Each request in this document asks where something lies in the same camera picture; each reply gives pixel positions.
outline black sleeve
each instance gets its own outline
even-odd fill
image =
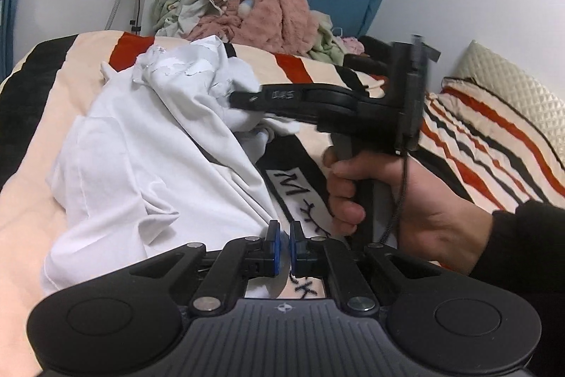
[[[565,293],[565,210],[533,200],[495,211],[471,277],[519,294]]]
[[[538,312],[541,339],[528,368],[537,377],[565,376],[565,210],[526,202],[493,213],[487,248],[471,276],[513,291]]]

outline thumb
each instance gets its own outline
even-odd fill
[[[334,163],[332,172],[343,179],[376,179],[391,186],[398,186],[402,182],[402,158],[362,151],[352,159]]]

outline round pad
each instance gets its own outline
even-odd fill
[[[436,320],[453,334],[467,337],[484,336],[500,326],[496,308],[474,299],[452,299],[436,310]]]
[[[67,321],[80,334],[106,336],[125,328],[132,316],[133,310],[127,303],[101,298],[75,305],[69,311]]]
[[[416,280],[421,291],[401,294],[389,310],[387,330],[406,354],[450,375],[503,373],[531,356],[541,326],[525,300],[473,280],[450,286],[439,278]]]
[[[116,375],[146,367],[169,350],[182,330],[178,307],[167,295],[124,288],[78,285],[43,300],[28,320],[40,364],[66,375]]]

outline pink blanket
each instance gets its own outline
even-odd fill
[[[255,0],[245,18],[237,14],[240,2],[228,0],[222,16],[203,16],[184,38],[217,35],[235,44],[293,55],[304,55],[314,45],[318,24],[306,0]]]

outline striped bedding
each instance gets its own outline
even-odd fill
[[[32,377],[39,371],[26,340],[25,320],[42,297],[38,273],[44,255],[66,227],[64,210],[44,178],[73,120],[86,114],[103,86],[100,63],[126,69],[154,42],[172,48],[184,41],[117,31],[54,39],[36,46],[0,86],[2,377]],[[247,46],[226,48],[248,62],[262,84],[324,82],[352,90],[368,88],[374,98],[383,95],[383,80],[375,76]],[[272,164],[264,156],[258,167],[272,177],[273,193],[295,200],[278,203],[287,208],[279,216],[316,224],[328,214],[319,165],[329,138],[309,125],[301,127],[298,140],[288,138],[271,143]],[[504,101],[472,82],[445,79],[442,93],[427,96],[420,147],[414,152],[417,160],[457,194],[488,211],[513,211],[530,198],[565,207],[565,172],[547,140]],[[289,182],[302,180],[296,169],[306,182]],[[292,195],[284,187],[293,188]],[[308,219],[300,213],[307,213]],[[323,295],[314,279],[291,278],[285,291],[286,297]]]
[[[416,158],[489,212],[530,199],[565,207],[563,164],[533,124],[470,80],[442,87],[427,97]]]

